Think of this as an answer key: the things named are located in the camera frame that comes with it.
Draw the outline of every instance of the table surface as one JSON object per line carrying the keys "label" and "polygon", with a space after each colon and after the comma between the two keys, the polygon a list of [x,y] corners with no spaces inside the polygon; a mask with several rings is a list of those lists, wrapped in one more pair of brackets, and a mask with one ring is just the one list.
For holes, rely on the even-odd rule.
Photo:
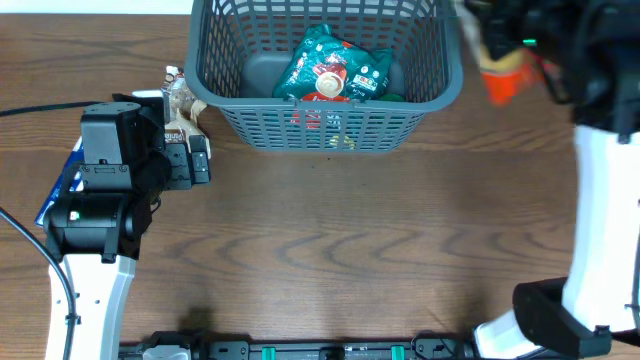
{"label": "table surface", "polygon": [[[0,109],[158,88],[164,67],[184,62],[188,25],[0,15]],[[194,328],[262,340],[464,332],[508,310],[516,284],[565,276],[576,201],[568,110],[541,88],[493,108],[467,55],[464,67],[458,99],[388,155],[256,152],[207,109],[211,185],[163,194],[122,340]],[[80,114],[0,122],[0,204],[40,239],[33,218]],[[0,288],[0,358],[43,358],[46,263],[6,225]]]}

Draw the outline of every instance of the chip bag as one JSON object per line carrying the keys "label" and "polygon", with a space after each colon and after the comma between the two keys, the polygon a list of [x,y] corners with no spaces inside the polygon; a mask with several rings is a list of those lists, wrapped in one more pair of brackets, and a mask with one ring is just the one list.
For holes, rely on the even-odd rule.
{"label": "chip bag", "polygon": [[310,27],[278,80],[275,98],[303,101],[377,99],[384,95],[392,49],[371,53],[331,36],[327,24]]}

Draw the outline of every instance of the teal snack bag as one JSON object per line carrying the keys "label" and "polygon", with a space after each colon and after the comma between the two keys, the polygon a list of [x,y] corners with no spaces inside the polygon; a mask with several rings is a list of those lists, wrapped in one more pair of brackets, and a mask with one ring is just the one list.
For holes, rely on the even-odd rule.
{"label": "teal snack bag", "polygon": [[330,25],[310,27],[273,89],[273,97],[345,102],[377,99],[389,84],[392,61],[392,49],[369,53],[331,36]]}

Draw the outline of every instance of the white wall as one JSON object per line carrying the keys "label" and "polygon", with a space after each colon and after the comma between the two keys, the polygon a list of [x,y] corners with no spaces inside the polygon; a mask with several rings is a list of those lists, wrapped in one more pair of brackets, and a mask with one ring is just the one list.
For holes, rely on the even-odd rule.
{"label": "white wall", "polygon": [[0,0],[0,13],[191,14],[193,0]]}

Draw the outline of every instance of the wooden table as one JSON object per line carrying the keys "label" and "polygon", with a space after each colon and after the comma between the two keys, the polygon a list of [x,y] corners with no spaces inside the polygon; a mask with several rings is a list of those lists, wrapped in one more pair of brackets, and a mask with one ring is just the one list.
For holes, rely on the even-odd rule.
{"label": "wooden table", "polygon": [[[1,15],[0,109],[158,88],[164,67],[184,62],[188,24]],[[272,340],[467,331],[508,310],[517,283],[566,275],[576,201],[568,110],[542,89],[493,108],[464,62],[455,103],[389,155],[256,152],[208,109],[211,185],[163,194],[122,340],[183,328]],[[0,204],[41,239],[33,218],[80,135],[80,114],[0,121]],[[0,357],[43,358],[47,267],[6,225],[0,289]]]}

